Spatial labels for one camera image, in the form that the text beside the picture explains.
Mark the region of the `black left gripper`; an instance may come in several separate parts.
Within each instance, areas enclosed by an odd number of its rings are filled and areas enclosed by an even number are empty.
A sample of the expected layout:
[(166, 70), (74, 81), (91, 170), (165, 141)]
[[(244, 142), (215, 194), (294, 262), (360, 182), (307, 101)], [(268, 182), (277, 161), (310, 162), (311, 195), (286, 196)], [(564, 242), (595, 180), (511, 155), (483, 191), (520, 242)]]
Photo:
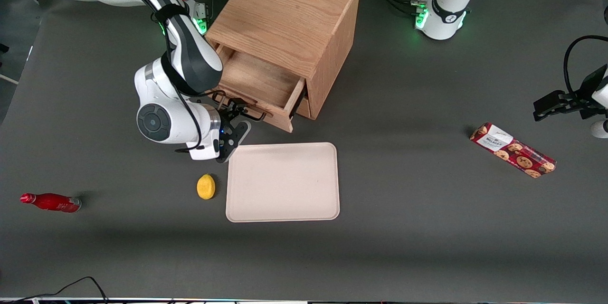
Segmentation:
[(587, 75), (578, 90), (573, 90), (568, 81), (568, 95), (555, 90), (534, 101), (534, 120), (539, 122), (549, 116), (578, 112), (582, 120), (596, 115), (607, 116), (607, 65)]

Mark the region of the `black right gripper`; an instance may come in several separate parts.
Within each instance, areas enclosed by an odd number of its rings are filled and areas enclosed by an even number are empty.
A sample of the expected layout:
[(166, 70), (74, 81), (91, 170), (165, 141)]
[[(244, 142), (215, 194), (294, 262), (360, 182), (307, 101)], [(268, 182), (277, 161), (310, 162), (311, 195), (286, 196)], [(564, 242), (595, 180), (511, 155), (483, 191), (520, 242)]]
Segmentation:
[(235, 128), (231, 122), (243, 115), (246, 111), (247, 103), (242, 98), (230, 99), (230, 108), (218, 110), (220, 115), (219, 146), (220, 148), (236, 148), (238, 146), (238, 135), (234, 132)]

